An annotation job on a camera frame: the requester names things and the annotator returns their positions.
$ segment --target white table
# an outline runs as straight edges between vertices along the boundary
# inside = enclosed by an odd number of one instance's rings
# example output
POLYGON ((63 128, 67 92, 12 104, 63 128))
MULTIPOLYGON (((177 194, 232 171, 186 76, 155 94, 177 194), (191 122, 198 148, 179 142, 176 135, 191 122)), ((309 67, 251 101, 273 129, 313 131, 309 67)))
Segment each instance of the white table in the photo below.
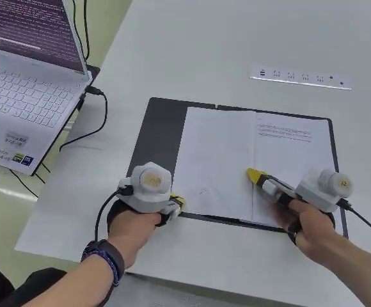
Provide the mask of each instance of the white table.
MULTIPOLYGON (((371 220, 371 4, 133 0, 95 85, 109 98, 109 121, 62 151, 18 250, 79 260, 126 174, 150 97, 331 118, 340 169, 356 186, 351 201, 371 220), (253 63, 336 72, 353 91, 253 81, 253 63)), ((102 98, 89 96, 69 138, 96 129, 103 113, 102 98)), ((371 251, 371 230, 347 221, 351 240, 371 251)), ((284 234, 186 218, 168 227, 131 272, 303 306, 360 304, 284 234)))

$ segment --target floor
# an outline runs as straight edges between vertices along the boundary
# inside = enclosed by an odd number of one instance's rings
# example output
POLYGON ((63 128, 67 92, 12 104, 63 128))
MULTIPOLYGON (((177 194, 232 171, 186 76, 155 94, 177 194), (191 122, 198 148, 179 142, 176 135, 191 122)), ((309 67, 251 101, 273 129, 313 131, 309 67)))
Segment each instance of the floor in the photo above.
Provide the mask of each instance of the floor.
MULTIPOLYGON (((76 0, 77 16, 83 15, 83 0, 76 0)), ((90 35, 89 64, 101 66, 104 57, 116 35, 118 28, 130 6, 131 0, 101 0, 88 1, 88 25, 90 35)), ((70 15, 72 2, 67 1, 70 15)), ((83 34, 83 19, 77 20, 79 33, 83 34)), ((45 165, 50 169, 56 163, 57 152, 67 132, 62 132, 56 145, 45 159, 45 165)), ((45 180, 49 174, 44 168, 38 174, 45 180)), ((35 193, 43 187, 36 177, 21 176, 23 181, 35 193)), ((57 260, 49 257, 32 255, 14 251, 16 242, 28 221, 36 198, 30 194, 17 179, 4 168, 0 168, 0 270, 17 287, 33 271, 44 267, 57 267, 69 270, 76 264, 73 262, 57 260)))

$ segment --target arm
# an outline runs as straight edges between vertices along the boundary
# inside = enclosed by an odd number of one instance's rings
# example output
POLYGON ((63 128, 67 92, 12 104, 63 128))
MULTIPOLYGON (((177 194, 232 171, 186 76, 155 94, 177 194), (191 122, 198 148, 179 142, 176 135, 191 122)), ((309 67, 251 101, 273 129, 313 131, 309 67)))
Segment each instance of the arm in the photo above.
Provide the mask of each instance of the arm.
MULTIPOLYGON (((371 307, 371 254, 337 234, 329 218, 315 207, 298 200, 291 201, 289 207, 297 212, 303 226, 296 235, 298 248, 333 272, 366 307, 371 307)), ((286 230, 295 218, 275 210, 275 219, 286 230)))
MULTIPOLYGON (((146 244, 161 220, 160 214, 126 211, 111 224, 108 241, 122 254, 125 267, 134 264, 139 249, 146 244)), ((25 307, 94 307, 99 305, 113 283, 113 272, 100 256, 89 256, 75 270, 25 307)))

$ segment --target power strip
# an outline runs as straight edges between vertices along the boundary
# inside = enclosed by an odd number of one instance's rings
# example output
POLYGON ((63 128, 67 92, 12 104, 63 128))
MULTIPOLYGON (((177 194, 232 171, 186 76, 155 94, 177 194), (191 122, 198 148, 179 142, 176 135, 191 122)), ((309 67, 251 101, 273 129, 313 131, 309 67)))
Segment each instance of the power strip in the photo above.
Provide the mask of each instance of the power strip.
POLYGON ((295 70, 271 68, 262 65, 253 65, 249 78, 263 81, 317 86, 320 88, 334 88, 337 90, 352 90, 349 81, 337 75, 298 72, 295 70))

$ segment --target black cable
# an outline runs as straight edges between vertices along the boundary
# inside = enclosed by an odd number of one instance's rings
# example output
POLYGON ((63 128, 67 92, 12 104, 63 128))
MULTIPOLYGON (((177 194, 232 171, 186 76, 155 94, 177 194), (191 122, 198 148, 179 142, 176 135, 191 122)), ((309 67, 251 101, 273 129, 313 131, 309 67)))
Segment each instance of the black cable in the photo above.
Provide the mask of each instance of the black cable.
POLYGON ((99 129, 97 129, 97 130, 95 130, 95 131, 93 131, 93 132, 91 132, 91 133, 85 134, 85 135, 83 135, 83 136, 79 136, 78 138, 73 139, 73 140, 71 140, 71 141, 69 141, 69 142, 66 142, 65 144, 63 144, 62 146, 59 147, 59 151, 61 151, 63 147, 65 147, 65 146, 67 146, 67 145, 69 145, 69 144, 75 143, 76 141, 79 141, 80 139, 84 139, 84 138, 87 138, 88 136, 92 136, 92 135, 98 133, 99 131, 101 131, 101 130, 104 128, 104 126, 105 126, 105 124, 106 124, 106 122, 107 122, 107 113, 108 113, 108 111, 109 111, 109 106, 108 106, 109 102, 107 101, 107 97, 106 97, 106 95, 105 95, 102 91, 100 91, 99 89, 94 88, 94 87, 92 87, 92 86, 89 86, 89 87, 87 88, 87 92, 88 92, 88 93, 91 93, 91 94, 93 94, 93 95, 103 96, 103 98, 104 98, 104 104, 105 104, 105 112, 104 112, 103 123, 102 123, 102 125, 100 126, 99 129))
POLYGON ((83 22, 84 22, 84 34, 86 35, 86 57, 87 61, 90 56, 90 44, 89 44, 89 29, 88 29, 88 0, 83 1, 83 22))
POLYGON ((47 166, 45 165, 45 163, 42 163, 42 166, 47 170, 47 172, 50 174, 51 171, 49 170, 49 168, 47 168, 47 166))
POLYGON ((35 175, 36 175, 36 177, 39 178, 39 180, 40 180, 43 184, 46 184, 46 182, 45 182, 42 178, 40 178, 40 176, 39 176, 38 174, 35 174, 35 175))
POLYGON ((81 51, 82 51, 83 57, 85 58, 84 51, 83 51, 82 39, 79 35, 79 32, 77 30, 77 25, 76 25, 76 2, 75 2, 75 0, 72 0, 72 2, 73 2, 73 27, 75 28, 77 39, 79 40, 79 44, 81 46, 81 51))
POLYGON ((12 169, 10 169, 10 172, 12 173, 13 176, 17 177, 17 179, 25 187, 25 189, 27 189, 31 194, 35 195, 36 198, 38 198, 38 195, 36 195, 30 188, 28 188, 28 186, 26 184, 24 184, 22 179, 20 179, 19 176, 17 174, 15 174, 15 172, 12 169))
POLYGON ((96 225, 95 225, 95 241, 97 242, 97 239, 99 238, 99 224, 100 224, 100 218, 102 217, 103 210, 106 208, 107 204, 119 193, 119 190, 115 191, 112 195, 109 196, 109 198, 104 202, 104 204, 101 206, 96 219, 96 225))
POLYGON ((359 214, 356 210, 354 210, 352 207, 348 209, 348 211, 352 212, 355 216, 360 218, 363 222, 365 222, 369 227, 371 227, 371 223, 367 219, 365 219, 363 216, 359 214))

